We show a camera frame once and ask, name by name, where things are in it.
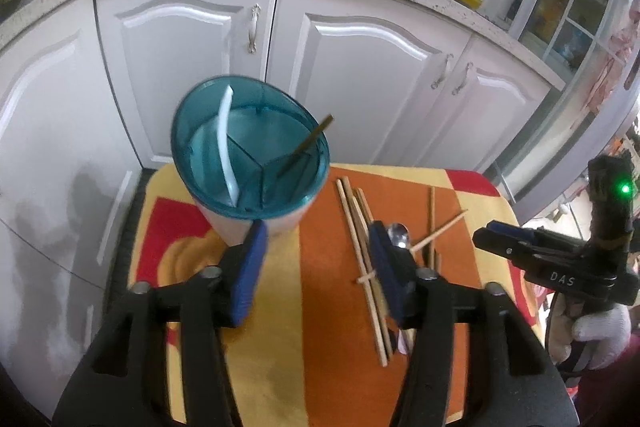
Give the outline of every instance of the white glove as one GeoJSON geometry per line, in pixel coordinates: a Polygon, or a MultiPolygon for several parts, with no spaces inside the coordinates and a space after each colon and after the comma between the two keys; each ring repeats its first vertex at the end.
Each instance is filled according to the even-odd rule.
{"type": "Polygon", "coordinates": [[[625,305],[615,304],[606,312],[584,315],[576,321],[564,315],[566,300],[560,294],[549,315],[548,352],[554,363],[564,362],[571,354],[571,342],[599,341],[589,369],[607,367],[629,344],[631,320],[625,305]]]}

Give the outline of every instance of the colorful tablecloth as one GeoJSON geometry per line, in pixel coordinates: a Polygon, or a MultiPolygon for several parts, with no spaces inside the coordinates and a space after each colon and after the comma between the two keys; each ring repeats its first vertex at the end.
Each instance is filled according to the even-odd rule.
{"type": "MultiPolygon", "coordinates": [[[[334,165],[300,226],[270,240],[254,306],[245,324],[223,330],[230,379],[246,427],[385,427],[407,359],[387,367],[376,354],[369,312],[335,180],[348,175],[364,190],[374,219],[404,223],[426,235],[430,185],[436,226],[463,208],[465,219],[436,240],[447,280],[472,287],[502,284],[537,334],[536,297],[520,270],[477,250],[471,236],[491,219],[516,223],[508,203],[475,172],[334,165]]],[[[194,206],[173,165],[146,188],[129,283],[182,281],[215,264],[225,244],[194,206]]],[[[167,345],[172,415],[185,421],[178,334],[167,345]]],[[[466,327],[455,334],[449,420],[460,417],[465,388],[466,327]]]]}

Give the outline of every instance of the white plastic spoon handle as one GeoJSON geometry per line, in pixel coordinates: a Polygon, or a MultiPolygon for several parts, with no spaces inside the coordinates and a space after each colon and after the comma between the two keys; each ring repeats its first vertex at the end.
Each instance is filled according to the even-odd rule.
{"type": "Polygon", "coordinates": [[[231,160],[229,159],[229,147],[226,140],[226,130],[229,124],[229,111],[231,111],[231,99],[234,90],[231,86],[226,86],[226,91],[220,102],[218,110],[218,153],[220,154],[220,164],[222,165],[222,174],[225,177],[226,189],[229,191],[231,204],[238,204],[238,181],[234,170],[231,168],[231,160]]]}

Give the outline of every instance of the white cabinet door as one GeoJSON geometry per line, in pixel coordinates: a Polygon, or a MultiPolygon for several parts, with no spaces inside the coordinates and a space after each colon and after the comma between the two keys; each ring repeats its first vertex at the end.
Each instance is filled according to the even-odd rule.
{"type": "Polygon", "coordinates": [[[550,89],[542,77],[475,36],[422,122],[407,165],[483,172],[550,89]]]}
{"type": "Polygon", "coordinates": [[[103,291],[62,269],[0,223],[0,362],[51,418],[100,325],[103,291]]]}
{"type": "Polygon", "coordinates": [[[399,164],[469,37],[401,0],[278,0],[267,82],[334,116],[332,161],[399,164]]]}
{"type": "Polygon", "coordinates": [[[74,0],[0,55],[0,219],[104,287],[140,174],[104,69],[93,0],[74,0]]]}
{"type": "Polygon", "coordinates": [[[264,79],[275,0],[96,3],[113,90],[145,167],[172,161],[172,119],[192,87],[219,74],[264,79]]]}

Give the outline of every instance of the cabinet handle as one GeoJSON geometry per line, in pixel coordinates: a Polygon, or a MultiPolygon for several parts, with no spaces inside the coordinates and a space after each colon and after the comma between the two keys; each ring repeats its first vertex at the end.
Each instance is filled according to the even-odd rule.
{"type": "Polygon", "coordinates": [[[431,89],[438,89],[438,86],[441,83],[443,83],[444,79],[451,74],[452,68],[453,68],[453,53],[448,53],[447,57],[444,59],[444,69],[442,70],[442,74],[431,83],[431,89]]]}
{"type": "Polygon", "coordinates": [[[466,64],[465,79],[462,82],[460,82],[460,85],[458,87],[456,87],[453,91],[451,91],[451,94],[453,96],[456,96],[460,91],[462,91],[462,89],[466,86],[466,84],[468,84],[469,78],[471,77],[471,74],[475,70],[476,68],[474,67],[473,62],[468,62],[466,64]]]}
{"type": "Polygon", "coordinates": [[[255,53],[255,35],[258,32],[258,17],[260,16],[260,6],[257,4],[251,8],[251,25],[249,26],[249,53],[255,53]]]}

